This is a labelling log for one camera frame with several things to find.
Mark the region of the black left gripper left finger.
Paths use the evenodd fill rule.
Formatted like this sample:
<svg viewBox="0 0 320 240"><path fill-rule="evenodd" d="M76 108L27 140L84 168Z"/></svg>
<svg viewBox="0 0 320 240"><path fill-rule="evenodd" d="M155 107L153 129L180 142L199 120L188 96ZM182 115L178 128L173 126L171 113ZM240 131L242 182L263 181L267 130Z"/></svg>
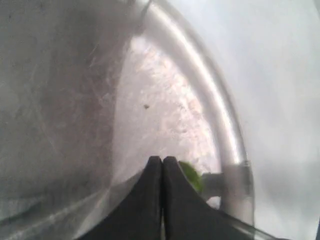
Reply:
<svg viewBox="0 0 320 240"><path fill-rule="evenodd" d="M151 156L130 193L83 240L159 240L162 222L162 161Z"/></svg>

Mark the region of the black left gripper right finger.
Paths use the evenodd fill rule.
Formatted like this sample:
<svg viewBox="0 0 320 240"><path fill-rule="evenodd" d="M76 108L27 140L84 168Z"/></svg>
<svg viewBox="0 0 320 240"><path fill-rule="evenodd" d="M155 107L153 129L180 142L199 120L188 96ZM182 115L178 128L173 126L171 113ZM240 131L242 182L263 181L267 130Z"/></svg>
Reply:
<svg viewBox="0 0 320 240"><path fill-rule="evenodd" d="M251 240L210 207L190 185L178 161L162 164L165 237L167 240Z"/></svg>

